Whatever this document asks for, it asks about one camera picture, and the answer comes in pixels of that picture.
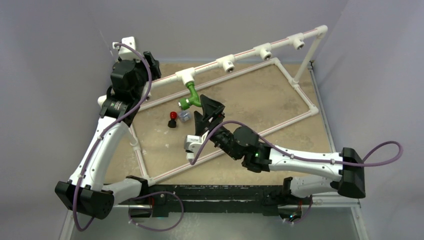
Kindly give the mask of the green water faucet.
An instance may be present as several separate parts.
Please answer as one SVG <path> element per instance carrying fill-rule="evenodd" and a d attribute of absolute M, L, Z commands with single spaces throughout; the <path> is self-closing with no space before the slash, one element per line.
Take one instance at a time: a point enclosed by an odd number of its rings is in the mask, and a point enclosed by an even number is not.
<path fill-rule="evenodd" d="M 188 89 L 190 96 L 186 97 L 186 98 L 181 98 L 178 101 L 178 107 L 182 111 L 189 109 L 191 106 L 195 106 L 195 107 L 200 108 L 202 106 L 202 103 L 201 103 L 199 94 L 198 94 L 198 92 L 195 88 L 194 82 L 190 81 L 185 86 Z"/>

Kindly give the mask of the white pvc pipe frame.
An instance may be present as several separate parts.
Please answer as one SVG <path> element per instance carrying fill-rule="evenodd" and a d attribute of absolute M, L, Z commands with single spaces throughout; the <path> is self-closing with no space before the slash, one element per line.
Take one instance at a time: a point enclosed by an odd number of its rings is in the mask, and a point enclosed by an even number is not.
<path fill-rule="evenodd" d="M 227 119 L 248 125 L 275 144 L 287 145 L 288 138 L 294 137 L 290 148 L 329 150 L 308 72 L 327 31 L 327 26 L 318 26 L 200 66 L 166 64 L 165 77 L 154 83 L 152 96 L 130 128 L 138 144 L 121 140 L 105 183 L 134 175 L 153 184 L 280 185 L 292 172 L 250 172 L 211 142 L 196 165 L 190 165 L 183 144 L 185 136 L 194 132 L 194 122 L 169 128 L 169 113 L 178 111 L 179 100 L 190 96 L 185 84 L 193 83 L 199 94 L 225 104 Z"/>

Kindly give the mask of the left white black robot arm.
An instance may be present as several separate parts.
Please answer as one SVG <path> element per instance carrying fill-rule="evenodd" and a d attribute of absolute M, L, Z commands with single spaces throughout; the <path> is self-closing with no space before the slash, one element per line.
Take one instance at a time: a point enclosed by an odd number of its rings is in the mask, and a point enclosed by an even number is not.
<path fill-rule="evenodd" d="M 120 182 L 104 183 L 121 139 L 127 136 L 133 145 L 138 144 L 130 127 L 149 84 L 162 75 L 159 61 L 149 51 L 142 55 L 145 61 L 119 57 L 112 66 L 111 86 L 105 97 L 99 98 L 101 110 L 92 141 L 69 180 L 59 181 L 55 187 L 56 195 L 74 214 L 102 220 L 117 204 L 131 199 L 142 205 L 149 199 L 144 178 L 127 176 Z"/>

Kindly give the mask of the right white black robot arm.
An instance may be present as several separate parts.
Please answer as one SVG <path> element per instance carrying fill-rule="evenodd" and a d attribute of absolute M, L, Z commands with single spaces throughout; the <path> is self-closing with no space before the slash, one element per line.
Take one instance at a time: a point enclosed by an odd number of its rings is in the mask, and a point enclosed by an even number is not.
<path fill-rule="evenodd" d="M 288 204 L 311 195 L 336 192 L 340 196 L 363 199 L 366 196 L 364 161 L 349 147 L 341 152 L 316 153 L 273 145 L 248 126 L 238 123 L 230 132 L 225 128 L 225 106 L 200 95 L 202 112 L 194 112 L 195 134 L 184 140 L 186 158 L 194 165 L 211 141 L 233 160 L 254 173 L 290 171 L 306 173 L 304 178 L 287 177 L 280 196 Z"/>

